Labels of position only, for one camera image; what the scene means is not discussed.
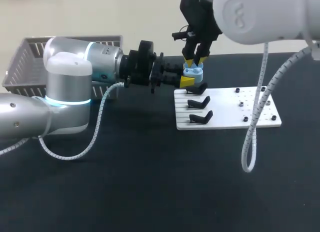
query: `silver robot arm segment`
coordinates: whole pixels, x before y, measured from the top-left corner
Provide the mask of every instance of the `silver robot arm segment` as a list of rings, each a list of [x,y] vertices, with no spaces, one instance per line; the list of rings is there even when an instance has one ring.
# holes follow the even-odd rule
[[[48,60],[60,52],[68,52],[92,64],[92,80],[114,84],[119,81],[120,63],[123,57],[121,48],[83,40],[53,37],[45,45],[44,66]]]
[[[75,134],[90,118],[91,63],[60,52],[46,63],[46,98],[0,94],[0,138]]]

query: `white cable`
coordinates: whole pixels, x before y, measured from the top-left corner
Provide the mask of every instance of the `white cable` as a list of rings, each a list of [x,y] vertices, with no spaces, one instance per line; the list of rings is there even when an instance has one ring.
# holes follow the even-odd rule
[[[15,143],[14,145],[8,147],[8,148],[5,148],[3,150],[0,150],[0,156],[10,152],[10,151],[13,151],[15,150],[16,148],[22,146],[24,143],[26,143],[29,139],[28,138],[23,138],[22,140],[20,140],[18,143]]]
[[[252,114],[255,113],[255,110],[258,107],[258,102],[259,102],[259,97],[260,97],[260,92],[261,92],[261,87],[264,81],[265,73],[266,73],[266,68],[267,68],[267,63],[268,63],[268,55],[269,55],[269,43],[264,44],[264,50],[263,50],[263,57],[262,57],[262,63],[261,63],[261,70],[260,70],[260,75],[259,75],[259,80],[258,84],[256,87],[255,91],[255,97],[254,97],[254,103],[253,103],[253,109],[252,109]],[[246,167],[248,170],[252,170],[255,166],[256,163],[256,156],[257,156],[257,129],[254,128],[253,135],[252,135],[252,150],[251,150],[251,162],[249,167],[247,167],[247,156],[248,153],[244,156],[241,157],[241,164],[242,167]]]
[[[47,152],[50,156],[56,158],[56,159],[59,159],[59,160],[63,160],[63,161],[72,161],[72,160],[76,160],[76,159],[79,159],[80,157],[84,156],[86,153],[88,153],[88,151],[92,148],[92,146],[94,145],[95,141],[96,141],[96,138],[98,136],[98,132],[99,132],[99,127],[100,127],[100,121],[101,121],[101,117],[102,117],[102,113],[103,113],[103,110],[104,110],[104,105],[105,105],[105,102],[106,102],[106,99],[107,99],[107,96],[109,95],[109,93],[117,88],[117,87],[124,87],[124,83],[115,83],[113,84],[112,86],[110,86],[107,91],[104,93],[103,97],[102,97],[102,100],[101,100],[101,103],[100,103],[100,108],[99,108],[99,113],[98,113],[98,118],[97,118],[97,121],[96,121],[96,126],[95,126],[95,131],[94,131],[94,134],[93,134],[93,137],[92,137],[92,140],[90,142],[90,144],[88,145],[88,147],[83,151],[81,152],[80,154],[78,155],[75,155],[75,156],[71,156],[71,157],[64,157],[64,156],[60,156],[60,155],[57,155],[55,153],[53,153],[52,151],[50,151],[43,138],[39,138],[39,141],[40,141],[40,144],[41,146],[43,147],[44,151]]]
[[[245,136],[245,140],[243,143],[243,147],[242,147],[242,152],[241,152],[241,164],[242,164],[242,168],[245,172],[249,173],[252,171],[252,169],[254,168],[255,164],[254,163],[250,163],[250,166],[248,167],[247,165],[247,156],[248,156],[248,151],[249,151],[249,147],[251,144],[251,141],[253,141],[253,137],[254,137],[254,132],[256,130],[257,127],[257,123],[259,121],[260,115],[265,107],[265,104],[270,96],[270,94],[272,93],[272,91],[275,89],[275,87],[277,86],[278,82],[280,81],[280,79],[282,78],[282,76],[288,71],[288,69],[290,69],[290,67],[292,65],[294,65],[296,62],[298,62],[300,59],[302,59],[304,56],[310,54],[312,52],[312,48],[310,47],[306,47],[302,50],[300,50],[299,52],[295,53],[294,55],[292,55],[279,69],[278,71],[275,73],[275,75],[273,76],[273,78],[270,80],[268,86],[266,87],[265,92],[263,93],[261,99],[259,100],[259,104],[258,107],[256,108],[256,110],[252,113],[252,121],[251,124],[249,126],[249,129],[246,132],[246,136]],[[254,155],[254,160],[253,160],[253,154],[251,156],[251,162],[254,162],[256,159],[256,155]]]

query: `black table surface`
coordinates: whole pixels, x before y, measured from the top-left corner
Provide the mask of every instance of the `black table surface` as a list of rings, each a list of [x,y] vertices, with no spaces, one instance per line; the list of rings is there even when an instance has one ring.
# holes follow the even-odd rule
[[[265,81],[289,55],[269,56]],[[204,80],[209,88],[255,86],[261,60],[211,56]],[[173,90],[122,89],[106,104],[96,143],[80,160],[56,160],[36,140],[0,157],[0,230],[320,230],[319,63],[303,59],[274,91],[282,126],[257,130],[252,173],[241,168],[246,130],[178,131]],[[48,136],[50,149],[71,156],[86,148],[98,107],[85,132]]]

